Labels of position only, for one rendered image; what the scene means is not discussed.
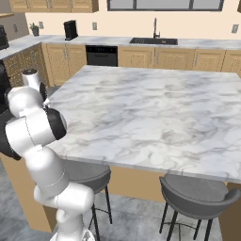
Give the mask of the tan wooden kitchen island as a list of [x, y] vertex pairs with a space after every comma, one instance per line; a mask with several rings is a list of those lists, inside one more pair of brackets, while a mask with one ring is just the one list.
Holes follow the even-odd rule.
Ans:
[[241, 183], [241, 78], [85, 66], [50, 99], [67, 122], [61, 157], [106, 164], [116, 191], [149, 194], [158, 173]]

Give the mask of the grey bar stool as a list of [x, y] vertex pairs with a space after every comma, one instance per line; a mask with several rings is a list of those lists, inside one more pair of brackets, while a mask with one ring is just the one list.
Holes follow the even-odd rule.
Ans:
[[102, 210], [109, 215], [112, 223], [111, 206], [107, 185], [110, 181], [111, 170], [108, 165], [64, 160], [64, 167], [72, 182], [90, 187], [95, 194], [102, 190], [105, 192], [107, 210]]
[[166, 224], [165, 218], [168, 207], [174, 210], [172, 221], [169, 223], [170, 241], [176, 219], [179, 214], [194, 218], [198, 221], [193, 239], [197, 238], [201, 222], [207, 220], [204, 241], [209, 240], [213, 219], [219, 217], [228, 207], [241, 197], [241, 190], [229, 190], [221, 181], [187, 177], [166, 173], [159, 177], [162, 194], [166, 201], [159, 232]]

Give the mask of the black dishwasher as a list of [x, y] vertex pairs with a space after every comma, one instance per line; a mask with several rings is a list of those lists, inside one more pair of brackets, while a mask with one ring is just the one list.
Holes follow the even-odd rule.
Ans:
[[86, 46], [87, 63], [93, 66], [118, 66], [118, 47], [105, 45]]

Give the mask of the tan base cupboards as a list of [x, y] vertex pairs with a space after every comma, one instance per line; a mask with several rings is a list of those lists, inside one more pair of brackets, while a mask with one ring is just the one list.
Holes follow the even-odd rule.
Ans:
[[241, 50], [118, 47], [121, 67], [199, 72], [235, 72], [241, 78]]
[[43, 43], [41, 46], [51, 87], [62, 86], [87, 64], [85, 45]]
[[22, 71], [36, 69], [41, 82], [48, 87], [48, 75], [46, 71], [44, 55], [40, 44], [36, 44], [21, 52], [8, 56], [4, 59], [10, 85], [19, 87], [23, 84]]

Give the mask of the black sink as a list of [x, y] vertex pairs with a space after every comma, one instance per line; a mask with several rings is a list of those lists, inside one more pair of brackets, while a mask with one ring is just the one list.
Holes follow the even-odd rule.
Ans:
[[166, 45], [178, 45], [177, 39], [154, 39], [154, 38], [132, 38], [129, 43], [134, 44], [166, 44]]

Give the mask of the black tap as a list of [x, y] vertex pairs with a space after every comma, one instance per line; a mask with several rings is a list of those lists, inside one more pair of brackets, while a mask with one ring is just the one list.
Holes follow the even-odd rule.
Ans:
[[157, 34], [157, 33], [156, 33], [156, 27], [157, 27], [157, 18], [154, 18], [154, 22], [153, 22], [153, 38], [154, 38], [154, 39], [160, 38], [160, 31], [159, 31], [159, 33]]

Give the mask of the black coffee machine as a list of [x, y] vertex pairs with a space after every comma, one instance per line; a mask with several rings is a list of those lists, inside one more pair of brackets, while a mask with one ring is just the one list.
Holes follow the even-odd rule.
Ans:
[[70, 20], [64, 24], [65, 40], [73, 40], [78, 37], [76, 29], [76, 20]]

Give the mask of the black oven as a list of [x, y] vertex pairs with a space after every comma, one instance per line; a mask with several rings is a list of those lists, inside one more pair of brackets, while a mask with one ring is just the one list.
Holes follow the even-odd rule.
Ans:
[[5, 92], [10, 88], [10, 82], [4, 61], [0, 59], [0, 115], [8, 108], [5, 101]]

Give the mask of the dark framed window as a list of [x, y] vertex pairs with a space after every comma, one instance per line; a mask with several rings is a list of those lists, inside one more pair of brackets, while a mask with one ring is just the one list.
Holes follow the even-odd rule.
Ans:
[[107, 0], [108, 10], [222, 11], [224, 0]]

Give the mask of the green plant in dark pot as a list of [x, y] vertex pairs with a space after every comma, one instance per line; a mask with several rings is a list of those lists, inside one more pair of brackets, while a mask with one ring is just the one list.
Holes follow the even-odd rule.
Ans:
[[35, 37], [37, 37], [40, 34], [40, 28], [37, 25], [30, 24], [29, 28], [31, 29], [31, 31]]

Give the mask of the tan wall cupboards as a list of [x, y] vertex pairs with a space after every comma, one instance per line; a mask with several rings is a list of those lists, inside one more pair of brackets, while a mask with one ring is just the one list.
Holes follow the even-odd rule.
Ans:
[[93, 13], [99, 0], [9, 0], [13, 12]]

